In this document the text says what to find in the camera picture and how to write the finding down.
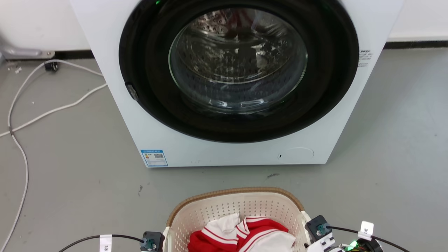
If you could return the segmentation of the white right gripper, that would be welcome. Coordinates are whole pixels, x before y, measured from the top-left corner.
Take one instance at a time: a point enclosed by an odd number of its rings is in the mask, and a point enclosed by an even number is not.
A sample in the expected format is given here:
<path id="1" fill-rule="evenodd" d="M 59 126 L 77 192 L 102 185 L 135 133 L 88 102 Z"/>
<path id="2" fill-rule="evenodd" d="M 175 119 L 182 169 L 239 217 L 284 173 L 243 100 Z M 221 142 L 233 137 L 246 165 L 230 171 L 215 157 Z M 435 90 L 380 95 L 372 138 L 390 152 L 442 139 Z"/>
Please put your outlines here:
<path id="1" fill-rule="evenodd" d="M 340 247 L 335 247 L 335 239 L 333 233 L 330 232 L 321 239 L 313 242 L 307 247 L 307 252 L 345 252 L 344 249 Z"/>

